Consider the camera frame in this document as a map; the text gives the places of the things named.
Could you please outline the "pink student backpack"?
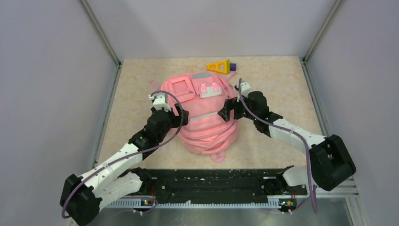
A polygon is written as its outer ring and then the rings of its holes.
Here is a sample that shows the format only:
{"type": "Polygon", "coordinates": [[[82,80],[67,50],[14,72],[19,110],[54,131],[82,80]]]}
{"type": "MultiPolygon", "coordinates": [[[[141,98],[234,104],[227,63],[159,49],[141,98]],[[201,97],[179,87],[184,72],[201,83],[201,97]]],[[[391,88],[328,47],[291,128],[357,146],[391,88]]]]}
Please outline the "pink student backpack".
{"type": "Polygon", "coordinates": [[[239,134],[234,111],[230,111],[229,121],[218,115],[225,101],[237,96],[228,79],[215,72],[202,71],[172,76],[162,84],[150,82],[155,89],[172,94],[167,102],[174,113],[180,113],[178,102],[189,113],[187,125],[178,133],[183,145],[193,153],[210,156],[217,163],[225,159],[226,149],[239,134]]]}

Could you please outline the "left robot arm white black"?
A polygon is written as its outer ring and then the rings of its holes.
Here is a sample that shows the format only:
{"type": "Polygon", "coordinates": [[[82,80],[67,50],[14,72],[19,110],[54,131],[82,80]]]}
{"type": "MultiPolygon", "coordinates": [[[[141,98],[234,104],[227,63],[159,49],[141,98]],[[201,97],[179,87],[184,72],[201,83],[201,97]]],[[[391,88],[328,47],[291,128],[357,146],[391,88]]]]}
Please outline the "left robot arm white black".
{"type": "Polygon", "coordinates": [[[187,125],[188,111],[180,104],[175,107],[177,113],[152,108],[144,128],[113,156],[86,173],[71,174],[61,193],[62,218],[72,218],[79,226],[86,226],[110,203],[128,194],[148,193],[151,177],[142,168],[134,171],[129,168],[164,146],[164,138],[171,129],[179,132],[182,126],[187,125]]]}

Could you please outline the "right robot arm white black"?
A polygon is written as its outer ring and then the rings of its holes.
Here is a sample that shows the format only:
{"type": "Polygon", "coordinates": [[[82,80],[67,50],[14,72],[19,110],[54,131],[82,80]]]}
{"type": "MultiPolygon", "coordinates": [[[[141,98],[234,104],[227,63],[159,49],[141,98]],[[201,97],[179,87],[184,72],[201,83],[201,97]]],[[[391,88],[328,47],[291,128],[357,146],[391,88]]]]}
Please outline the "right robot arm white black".
{"type": "Polygon", "coordinates": [[[218,115],[225,121],[252,120],[260,133],[305,154],[304,166],[287,167],[277,179],[276,188],[282,194],[290,193],[298,185],[331,191],[357,171],[340,136],[314,134],[288,122],[269,110],[267,99],[260,91],[226,99],[218,115]]]}

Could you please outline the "yellow triangle toy purple cap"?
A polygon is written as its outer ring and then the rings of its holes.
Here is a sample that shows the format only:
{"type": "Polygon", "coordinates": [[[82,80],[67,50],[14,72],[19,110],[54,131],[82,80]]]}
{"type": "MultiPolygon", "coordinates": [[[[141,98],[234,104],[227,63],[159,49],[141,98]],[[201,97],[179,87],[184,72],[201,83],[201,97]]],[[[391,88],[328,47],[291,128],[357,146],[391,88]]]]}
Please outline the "yellow triangle toy purple cap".
{"type": "Polygon", "coordinates": [[[211,63],[206,66],[206,70],[227,75],[237,70],[237,64],[232,63],[229,59],[222,62],[211,63]]]}

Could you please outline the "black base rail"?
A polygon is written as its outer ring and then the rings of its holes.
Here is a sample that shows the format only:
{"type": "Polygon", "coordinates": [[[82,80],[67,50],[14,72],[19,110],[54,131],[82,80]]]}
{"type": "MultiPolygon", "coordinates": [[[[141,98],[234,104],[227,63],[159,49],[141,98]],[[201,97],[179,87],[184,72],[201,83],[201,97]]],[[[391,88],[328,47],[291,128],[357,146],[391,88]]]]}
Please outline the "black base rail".
{"type": "Polygon", "coordinates": [[[144,177],[129,196],[155,198],[159,204],[262,204],[274,196],[308,194],[305,185],[289,187],[282,169],[132,169],[144,177]]]}

